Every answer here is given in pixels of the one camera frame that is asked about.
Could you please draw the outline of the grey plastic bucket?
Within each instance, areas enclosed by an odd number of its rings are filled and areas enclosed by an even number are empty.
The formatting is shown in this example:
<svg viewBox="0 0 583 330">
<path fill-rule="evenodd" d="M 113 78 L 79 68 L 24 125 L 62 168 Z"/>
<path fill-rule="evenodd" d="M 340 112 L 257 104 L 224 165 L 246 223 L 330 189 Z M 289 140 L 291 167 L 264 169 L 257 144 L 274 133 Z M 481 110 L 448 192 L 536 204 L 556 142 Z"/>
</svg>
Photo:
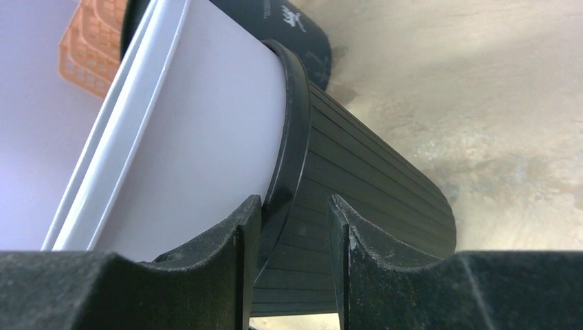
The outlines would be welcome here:
<svg viewBox="0 0 583 330">
<path fill-rule="evenodd" d="M 282 61 L 209 1 L 153 1 L 43 243 L 151 261 L 265 196 Z"/>
</svg>

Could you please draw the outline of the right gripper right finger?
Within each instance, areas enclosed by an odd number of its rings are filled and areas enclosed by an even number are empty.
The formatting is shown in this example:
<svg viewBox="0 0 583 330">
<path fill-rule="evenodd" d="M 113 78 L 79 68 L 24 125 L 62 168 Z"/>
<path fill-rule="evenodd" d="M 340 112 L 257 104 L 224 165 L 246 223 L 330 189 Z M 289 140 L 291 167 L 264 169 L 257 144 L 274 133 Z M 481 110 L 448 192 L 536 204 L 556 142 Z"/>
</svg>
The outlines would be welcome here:
<svg viewBox="0 0 583 330">
<path fill-rule="evenodd" d="M 343 329 L 581 329 L 582 253 L 431 256 L 333 195 L 327 216 Z"/>
</svg>

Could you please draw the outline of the dark navy cylindrical bin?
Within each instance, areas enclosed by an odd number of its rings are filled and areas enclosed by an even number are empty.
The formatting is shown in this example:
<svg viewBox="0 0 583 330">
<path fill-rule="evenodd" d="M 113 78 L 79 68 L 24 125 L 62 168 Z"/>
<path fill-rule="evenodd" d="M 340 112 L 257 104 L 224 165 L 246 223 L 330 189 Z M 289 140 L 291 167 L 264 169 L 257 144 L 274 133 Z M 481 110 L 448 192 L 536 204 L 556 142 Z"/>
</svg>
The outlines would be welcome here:
<svg viewBox="0 0 583 330">
<path fill-rule="evenodd" d="M 332 68 L 327 35 L 288 1 L 128 1 L 120 53 L 113 95 L 132 105 L 267 105 L 325 91 Z"/>
</svg>

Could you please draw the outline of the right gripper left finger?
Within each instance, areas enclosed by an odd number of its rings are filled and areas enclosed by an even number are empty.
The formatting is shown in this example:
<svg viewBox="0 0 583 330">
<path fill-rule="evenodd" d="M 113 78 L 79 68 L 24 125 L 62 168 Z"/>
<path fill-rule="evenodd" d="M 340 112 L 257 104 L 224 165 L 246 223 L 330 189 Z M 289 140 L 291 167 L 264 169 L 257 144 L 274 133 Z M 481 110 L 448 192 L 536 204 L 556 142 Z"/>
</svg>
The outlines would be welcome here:
<svg viewBox="0 0 583 330">
<path fill-rule="evenodd" d="M 1 254 L 2 329 L 247 329 L 261 199 L 151 262 L 110 252 Z"/>
</svg>

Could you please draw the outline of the black ribbed bin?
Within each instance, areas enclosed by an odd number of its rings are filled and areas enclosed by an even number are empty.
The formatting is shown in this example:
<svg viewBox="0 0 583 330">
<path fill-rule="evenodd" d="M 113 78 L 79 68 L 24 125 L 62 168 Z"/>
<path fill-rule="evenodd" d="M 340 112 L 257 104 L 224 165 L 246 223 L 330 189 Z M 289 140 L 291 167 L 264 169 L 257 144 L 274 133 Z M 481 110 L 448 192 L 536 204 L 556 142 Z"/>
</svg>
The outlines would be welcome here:
<svg viewBox="0 0 583 330">
<path fill-rule="evenodd" d="M 336 312 L 327 220 L 335 194 L 400 241 L 451 255 L 457 229 L 440 188 L 313 84 L 295 53 L 273 40 L 265 46 L 283 64 L 286 97 L 262 206 L 252 316 Z"/>
</svg>

